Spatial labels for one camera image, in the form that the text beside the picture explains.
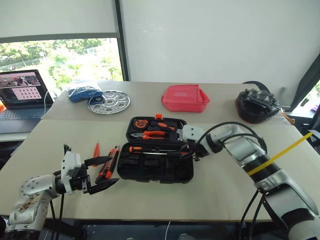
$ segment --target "laptop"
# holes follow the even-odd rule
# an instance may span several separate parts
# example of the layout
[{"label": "laptop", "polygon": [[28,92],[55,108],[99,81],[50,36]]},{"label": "laptop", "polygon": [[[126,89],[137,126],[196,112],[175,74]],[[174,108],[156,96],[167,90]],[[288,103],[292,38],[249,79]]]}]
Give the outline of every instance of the laptop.
[{"label": "laptop", "polygon": [[38,70],[0,72],[0,134],[29,133],[53,104]]}]

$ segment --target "open tool case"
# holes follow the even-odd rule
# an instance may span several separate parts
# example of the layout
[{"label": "open tool case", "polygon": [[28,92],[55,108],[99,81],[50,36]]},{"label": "open tool case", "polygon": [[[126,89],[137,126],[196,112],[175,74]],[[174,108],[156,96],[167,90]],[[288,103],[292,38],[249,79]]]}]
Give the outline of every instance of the open tool case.
[{"label": "open tool case", "polygon": [[[132,118],[126,132],[128,143],[123,145],[118,159],[119,176],[139,182],[189,182],[194,176],[192,157],[180,159],[178,152],[186,144],[182,141],[182,127],[185,124],[182,119],[162,118],[161,114]],[[143,136],[145,131],[165,134],[158,132],[159,135]]]}]

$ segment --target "metal plate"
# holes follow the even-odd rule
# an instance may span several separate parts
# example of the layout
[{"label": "metal plate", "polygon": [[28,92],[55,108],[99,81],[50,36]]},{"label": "metal plate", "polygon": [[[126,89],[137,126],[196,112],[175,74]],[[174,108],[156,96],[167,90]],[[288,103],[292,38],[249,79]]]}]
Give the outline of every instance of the metal plate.
[{"label": "metal plate", "polygon": [[103,92],[101,97],[92,97],[88,101],[88,108],[96,114],[116,114],[125,110],[130,104],[129,96],[122,91]]}]

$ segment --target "white wall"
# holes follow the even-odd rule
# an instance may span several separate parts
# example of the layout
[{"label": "white wall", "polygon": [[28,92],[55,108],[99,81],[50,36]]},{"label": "white wall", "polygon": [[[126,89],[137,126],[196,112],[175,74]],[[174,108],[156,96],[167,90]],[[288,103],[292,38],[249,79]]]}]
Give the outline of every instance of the white wall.
[{"label": "white wall", "polygon": [[115,33],[113,0],[3,0],[0,38]]},{"label": "white wall", "polygon": [[319,0],[121,4],[132,81],[260,81],[289,105],[320,52]]}]

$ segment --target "yellow tape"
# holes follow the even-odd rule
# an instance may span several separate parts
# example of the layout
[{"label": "yellow tape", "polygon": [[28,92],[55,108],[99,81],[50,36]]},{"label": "yellow tape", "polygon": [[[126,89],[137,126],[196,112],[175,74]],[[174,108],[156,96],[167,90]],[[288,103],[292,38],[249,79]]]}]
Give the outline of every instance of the yellow tape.
[{"label": "yellow tape", "polygon": [[298,144],[302,143],[304,140],[306,140],[307,138],[309,138],[312,135],[312,132],[309,132],[308,134],[306,134],[305,136],[303,136],[302,138],[300,138],[298,141],[296,141],[294,144],[290,145],[289,147],[287,147],[285,150],[279,152],[277,155],[275,155],[274,157],[270,158],[268,161],[262,163],[261,165],[257,166],[256,168],[250,170],[247,172],[247,174],[249,176],[256,174],[257,172],[261,171],[262,169],[268,167],[269,165],[271,165],[276,159],[278,159],[279,157],[281,157],[282,155],[286,154],[287,152],[289,152],[291,149],[293,149],[294,147],[296,147]]}]

